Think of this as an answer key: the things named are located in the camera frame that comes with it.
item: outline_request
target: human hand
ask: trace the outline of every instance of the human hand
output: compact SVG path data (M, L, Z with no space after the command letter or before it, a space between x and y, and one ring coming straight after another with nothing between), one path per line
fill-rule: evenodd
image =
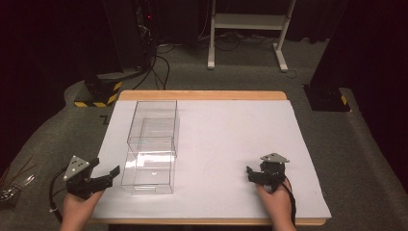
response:
M284 181L285 186L291 189L288 179ZM289 193L279 185L275 192L269 193L263 185L256 184L258 195L264 202L264 206L276 231L295 230L291 220L292 203Z
M64 200L62 231L82 230L104 191L94 193L88 200L67 193Z

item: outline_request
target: black cable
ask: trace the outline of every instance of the black cable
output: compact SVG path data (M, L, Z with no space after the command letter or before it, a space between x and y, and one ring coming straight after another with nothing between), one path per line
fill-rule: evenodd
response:
M63 189L60 189L60 190L54 192L54 193L52 194L52 197L56 196L57 194L59 194L60 192L63 192L63 191L66 191L66 188L63 188Z
M197 37L198 39L200 39L202 37L202 35L204 34L205 28L207 27L207 22L208 22L208 15L210 14L210 0L207 1L207 11L206 11L206 15L205 15L205 23L203 26L203 30L201 31L200 35Z
M156 57L159 58L159 59L164 60L164 61L166 62L166 64L167 64L167 74L166 74L166 78L165 78L165 83L163 84L163 90L165 90L165 89L166 89L166 85L167 85L167 80L168 80L168 74L169 74L169 72L170 72L170 64L169 64L168 61L167 61L165 58L163 58L162 56L156 56Z
M237 39L237 40L231 40L231 39L228 38L228 37L227 37L227 38L221 38L222 41L224 41L224 42L235 42L235 43L236 43L235 46L232 47L232 48L230 48L230 49L224 49L224 48L221 48L221 47L216 46L216 45L214 45L214 47L215 47L216 49L218 49L218 50L221 50L221 51L233 51L233 50L237 49L237 48L241 45L240 38L238 38L238 36L235 35L235 33L234 33L234 38Z
M157 83L157 80L159 80L159 82L162 84L162 86L163 86L163 88L165 87L165 84L163 83L163 81L162 81L162 79L160 78L160 76L156 73L156 71L153 69L153 73L154 73L154 81L155 81L155 83L156 83L156 88L157 88L157 90L159 90L160 89L160 87L159 87L159 85L158 85L158 83Z
M150 72L153 70L153 66L156 63L156 56L154 56L153 64L150 66L149 71L144 75L143 79L133 88L135 90L138 86L140 86L144 80L146 80L147 76L150 74Z
M63 172L66 172L67 168L68 168L68 166L62 168L61 170L59 170L57 172L57 174L55 174L55 176L51 180L50 188L49 188L49 191L48 191L48 199L49 199L50 208L51 208L50 213L53 213L59 222L63 222L63 216L61 215L60 211L58 210L57 204L54 201L54 184L55 184L55 181L57 180L57 178Z
M288 179L287 176L285 176L285 178L288 180L289 186L292 188L291 181L289 181L289 179ZM296 201L295 201L295 199L294 199L293 193L292 193L292 191L291 191L290 189L288 189L288 187L287 187L283 182L281 182L280 184L281 184L281 185L283 186L283 188L285 188L285 190L288 192L289 199L291 200L291 205L292 205L291 220L292 220L293 226L296 226L296 223L295 223L295 217L296 217Z
M158 54L169 53L170 51L174 50L174 48L176 47L176 45L174 43L170 43L170 44L167 44L167 45L159 45L159 47L165 47L165 46L168 46L168 45L171 45L171 48L169 50L162 51L162 52L157 52L157 53Z
M264 44L273 43L277 39L278 38L264 37L260 41L241 41L241 44L243 44L243 45L264 45Z

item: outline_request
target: white shelf stand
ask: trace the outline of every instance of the white shelf stand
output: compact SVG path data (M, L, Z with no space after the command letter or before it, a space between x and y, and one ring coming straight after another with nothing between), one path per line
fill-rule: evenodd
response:
M237 14L237 13L216 13L216 0L213 0L210 47L208 54L208 68L216 67L215 33L216 28L224 29L251 29L251 30L271 30L281 31L278 42L273 44L273 50L282 72L288 71L285 59L282 54L282 45L285 35L291 22L292 12L296 0L291 0L288 11L283 15L266 14Z

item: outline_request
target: yellow black hazard tape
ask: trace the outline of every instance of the yellow black hazard tape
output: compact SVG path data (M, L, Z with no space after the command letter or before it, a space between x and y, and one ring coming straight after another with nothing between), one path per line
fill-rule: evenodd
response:
M344 95L342 95L342 102L343 102L344 105L347 105L347 99L345 98Z
M122 86L122 82L112 83L112 91L105 92L106 100L105 101L98 101L93 99L88 100L75 100L74 104L77 107L85 108L85 107L109 107L111 106L115 100L117 99L117 95L119 92L120 87Z

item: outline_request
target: clear acrylic box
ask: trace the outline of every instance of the clear acrylic box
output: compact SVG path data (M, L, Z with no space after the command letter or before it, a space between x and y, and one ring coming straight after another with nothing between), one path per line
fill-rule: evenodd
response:
M122 186L131 194L171 194L180 118L177 101L138 101Z

